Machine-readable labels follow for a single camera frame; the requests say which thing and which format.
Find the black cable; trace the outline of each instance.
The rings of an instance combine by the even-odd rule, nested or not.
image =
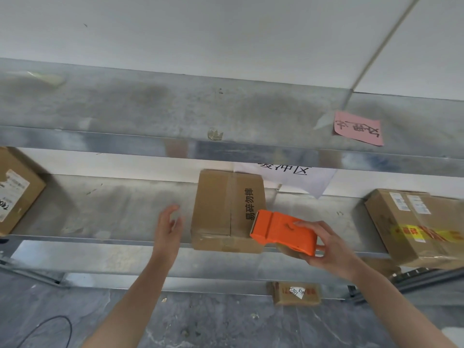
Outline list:
[[[24,339],[20,342],[20,344],[16,347],[16,348],[20,348],[24,342],[26,342],[26,340],[40,327],[42,326],[44,323],[47,323],[51,320],[54,320],[54,319],[59,319],[59,318],[62,318],[62,319],[65,319],[68,324],[69,324],[69,338],[68,338],[68,343],[66,344],[66,347],[65,348],[68,348],[69,346],[69,342],[71,341],[71,336],[73,334],[73,324],[71,323],[70,319],[68,319],[67,316],[64,316],[64,315],[56,315],[54,317],[51,317],[50,319],[46,319],[44,321],[42,321],[41,323],[39,323],[31,332],[29,332],[26,337],[24,337]]]

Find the person's left arm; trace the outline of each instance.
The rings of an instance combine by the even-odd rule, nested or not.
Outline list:
[[[178,205],[171,205],[159,214],[147,266],[95,333],[85,340],[83,348],[137,347],[179,252],[183,220],[170,219],[178,209]]]

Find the person's left hand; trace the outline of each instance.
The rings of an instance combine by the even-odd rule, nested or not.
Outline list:
[[[158,218],[158,226],[154,232],[154,245],[152,259],[161,261],[167,269],[171,269],[179,252],[182,231],[184,229],[183,217],[171,220],[171,214],[180,208],[179,205],[170,205],[164,209]]]

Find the forearm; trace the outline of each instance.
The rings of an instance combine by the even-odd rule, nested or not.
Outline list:
[[[363,264],[353,282],[401,348],[456,348],[387,278],[374,269]]]
[[[115,305],[83,348],[137,347],[161,294],[169,271],[162,260],[152,258],[124,297]]]

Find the barcode label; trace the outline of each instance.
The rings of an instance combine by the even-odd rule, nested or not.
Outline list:
[[[7,218],[30,184],[13,170],[7,171],[6,178],[0,182],[0,222]]]
[[[400,193],[390,192],[391,198],[401,211],[411,211]]]
[[[290,293],[293,293],[298,298],[303,299],[305,289],[303,287],[290,287]]]
[[[427,208],[427,206],[422,201],[421,197],[417,195],[408,195],[407,197],[409,201],[411,202],[411,204],[413,205],[414,210],[417,213],[432,215],[430,210]]]

